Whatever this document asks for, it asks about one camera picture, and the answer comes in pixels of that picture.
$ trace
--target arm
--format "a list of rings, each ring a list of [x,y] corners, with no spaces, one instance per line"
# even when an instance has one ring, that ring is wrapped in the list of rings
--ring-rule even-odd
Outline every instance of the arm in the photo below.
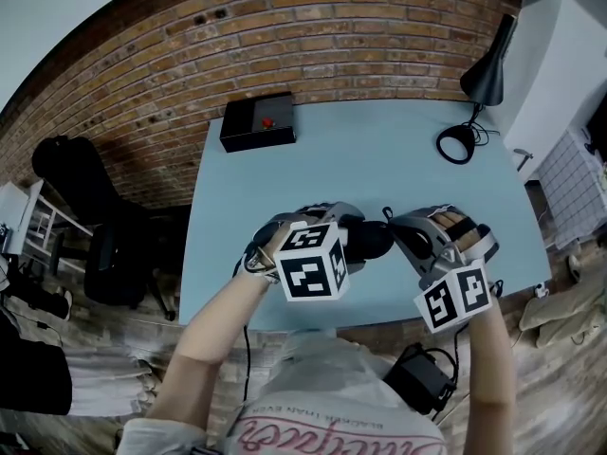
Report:
[[[510,339],[496,299],[473,317],[470,333],[470,414],[465,455],[510,455],[516,374]]]
[[[268,286],[263,277],[239,273],[196,314],[177,344],[147,418],[207,427],[219,367]]]

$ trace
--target brick wall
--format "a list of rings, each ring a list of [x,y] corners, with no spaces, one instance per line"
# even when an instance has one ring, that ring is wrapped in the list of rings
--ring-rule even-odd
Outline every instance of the brick wall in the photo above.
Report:
[[[209,120],[228,101],[286,90],[297,103],[465,100],[458,78],[520,5],[118,0],[49,54],[3,111],[0,183],[35,178],[31,153],[44,137],[84,136],[126,198],[189,204]]]

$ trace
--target black box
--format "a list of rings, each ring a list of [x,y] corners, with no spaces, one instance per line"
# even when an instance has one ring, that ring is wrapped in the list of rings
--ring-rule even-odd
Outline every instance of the black box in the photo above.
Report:
[[[219,139],[226,152],[295,143],[291,93],[229,102]]]

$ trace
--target black desk lamp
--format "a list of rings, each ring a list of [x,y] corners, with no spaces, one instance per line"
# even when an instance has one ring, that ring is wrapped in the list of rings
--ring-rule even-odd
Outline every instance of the black desk lamp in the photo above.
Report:
[[[461,125],[451,126],[436,139],[438,152],[451,163],[457,165],[468,163],[474,154],[474,147],[486,145],[488,142],[488,137],[487,141],[481,142],[480,133],[487,133],[487,130],[476,123],[476,119],[485,106],[495,106],[504,99],[504,71],[502,65],[515,24],[516,18],[505,14],[488,53],[466,71],[466,74],[459,80],[462,90],[474,102],[474,110],[468,121]],[[467,156],[458,159],[447,155],[441,147],[441,141],[444,138],[454,138],[460,141],[467,151]]]

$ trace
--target light blue table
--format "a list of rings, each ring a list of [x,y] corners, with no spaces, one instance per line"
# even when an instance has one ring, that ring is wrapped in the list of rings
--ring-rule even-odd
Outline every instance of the light blue table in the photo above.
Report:
[[[277,212],[345,201],[367,219],[453,203],[489,225],[500,250],[488,263],[505,294],[550,278],[542,236],[524,185],[498,136],[468,165],[434,148],[438,133],[469,118],[471,105],[435,100],[368,100],[295,107],[297,143],[227,154],[215,120],[202,156],[188,230],[179,322],[230,279],[251,234]],[[396,246],[351,277],[336,301],[287,302],[272,286],[252,330],[345,327],[419,317],[418,277]]]

